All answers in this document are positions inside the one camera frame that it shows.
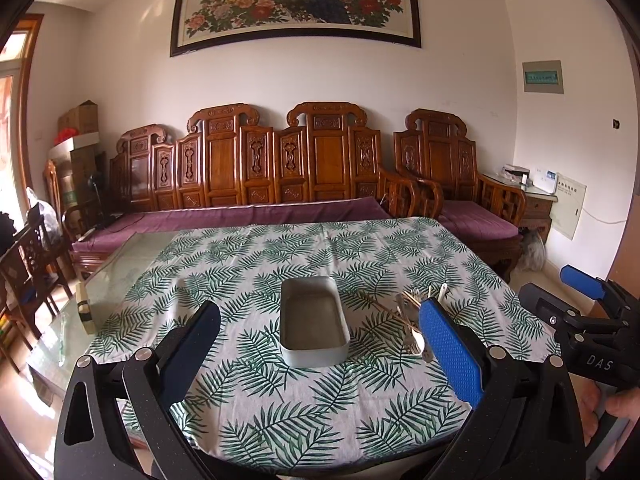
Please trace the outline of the person's right hand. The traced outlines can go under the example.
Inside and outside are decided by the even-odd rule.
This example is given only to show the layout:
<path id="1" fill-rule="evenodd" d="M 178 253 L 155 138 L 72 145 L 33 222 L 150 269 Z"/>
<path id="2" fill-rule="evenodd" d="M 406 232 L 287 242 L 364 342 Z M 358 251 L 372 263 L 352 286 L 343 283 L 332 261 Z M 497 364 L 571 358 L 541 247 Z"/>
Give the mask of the person's right hand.
<path id="1" fill-rule="evenodd" d="M 590 379 L 583 380 L 577 387 L 576 398 L 585 444 L 588 444 L 598 429 L 596 409 L 601 401 L 601 390 Z M 639 389 L 633 388 L 615 393 L 605 401 L 605 411 L 616 418 L 626 418 L 636 422 L 639 418 Z"/>

